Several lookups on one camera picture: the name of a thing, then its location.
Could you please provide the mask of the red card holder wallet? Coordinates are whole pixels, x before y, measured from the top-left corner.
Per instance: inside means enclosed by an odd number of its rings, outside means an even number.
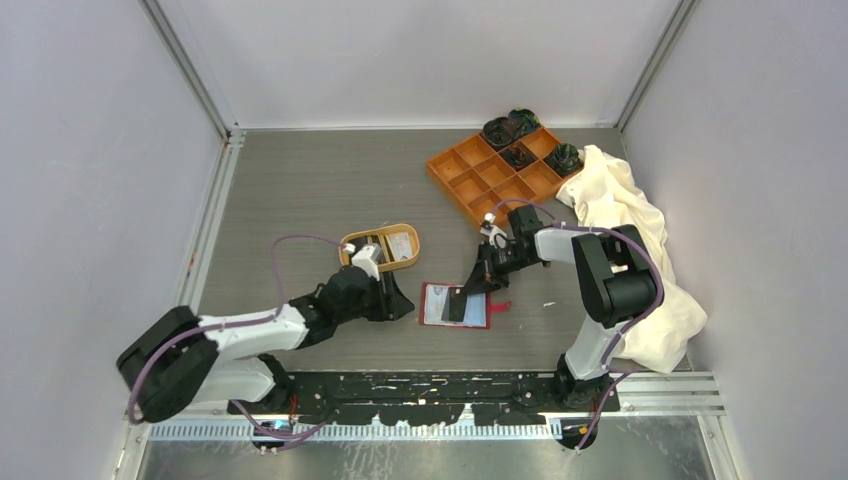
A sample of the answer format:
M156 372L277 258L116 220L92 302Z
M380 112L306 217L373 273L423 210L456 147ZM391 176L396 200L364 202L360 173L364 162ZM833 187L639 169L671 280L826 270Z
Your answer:
M493 314L508 312L511 301L493 303L489 293L462 295L461 286L422 285L419 324L433 327L489 329Z

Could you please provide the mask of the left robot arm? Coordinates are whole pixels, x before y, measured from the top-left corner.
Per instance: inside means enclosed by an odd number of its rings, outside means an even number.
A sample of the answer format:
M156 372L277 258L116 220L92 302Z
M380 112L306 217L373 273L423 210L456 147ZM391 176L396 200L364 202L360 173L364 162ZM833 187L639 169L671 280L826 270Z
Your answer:
M280 412L292 388L268 353L312 347L353 320L391 322L414 309L393 273L371 276L355 266L265 311L215 317L173 307L118 356L116 368L130 390L127 412L134 424L220 400Z

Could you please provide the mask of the black credit card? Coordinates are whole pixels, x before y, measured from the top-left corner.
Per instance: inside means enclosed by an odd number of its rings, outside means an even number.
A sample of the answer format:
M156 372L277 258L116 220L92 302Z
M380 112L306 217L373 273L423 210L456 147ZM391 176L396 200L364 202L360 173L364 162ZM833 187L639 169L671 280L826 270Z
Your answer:
M468 295L460 286L450 286L446 290L441 320L452 324L465 321Z

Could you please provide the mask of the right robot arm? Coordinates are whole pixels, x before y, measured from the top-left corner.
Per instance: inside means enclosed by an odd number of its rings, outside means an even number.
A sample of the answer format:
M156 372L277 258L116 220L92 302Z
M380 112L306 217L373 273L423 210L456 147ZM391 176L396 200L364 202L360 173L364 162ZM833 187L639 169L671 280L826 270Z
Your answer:
M525 205L508 216L511 231L499 228L494 213L484 215L473 269L460 287L452 287L444 319L458 322L470 297L509 285L510 274L536 264L575 267L586 317L574 343L558 360L551 382L552 399L577 411L610 386L609 360L624 333L660 306L664 287L656 265L633 225L615 228L544 224Z

